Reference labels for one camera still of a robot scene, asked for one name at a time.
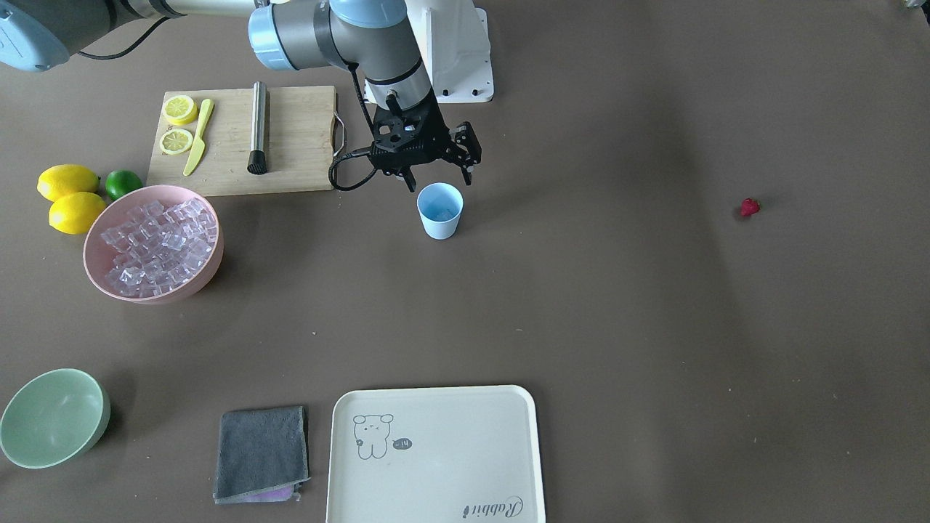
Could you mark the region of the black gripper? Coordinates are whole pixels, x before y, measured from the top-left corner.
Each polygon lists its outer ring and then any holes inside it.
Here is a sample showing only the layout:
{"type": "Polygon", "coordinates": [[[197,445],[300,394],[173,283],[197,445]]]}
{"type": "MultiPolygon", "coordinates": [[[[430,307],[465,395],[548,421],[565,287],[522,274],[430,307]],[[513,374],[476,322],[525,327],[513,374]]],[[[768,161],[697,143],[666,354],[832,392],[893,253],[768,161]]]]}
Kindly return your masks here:
{"type": "Polygon", "coordinates": [[[416,192],[412,166],[441,158],[449,146],[449,162],[461,169],[463,182],[472,184],[472,172],[481,162],[482,147],[468,121],[449,131],[434,92],[402,109],[397,92],[388,92],[386,107],[376,109],[370,163],[375,169],[402,179],[411,193],[416,192]]]}

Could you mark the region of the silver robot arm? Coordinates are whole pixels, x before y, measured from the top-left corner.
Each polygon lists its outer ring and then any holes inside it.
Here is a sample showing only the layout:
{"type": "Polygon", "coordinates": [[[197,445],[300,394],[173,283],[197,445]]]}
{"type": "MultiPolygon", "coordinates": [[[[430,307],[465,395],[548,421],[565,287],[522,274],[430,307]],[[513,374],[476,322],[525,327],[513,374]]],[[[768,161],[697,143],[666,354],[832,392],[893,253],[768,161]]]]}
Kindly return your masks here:
{"type": "Polygon", "coordinates": [[[375,172],[412,191],[424,185],[414,170],[435,161],[471,182],[474,139],[442,114],[404,1],[4,1],[2,188],[30,191],[53,163],[145,166],[135,118],[163,90],[286,85],[319,69],[375,99],[355,117],[368,142],[328,168],[329,185],[375,172]]]}

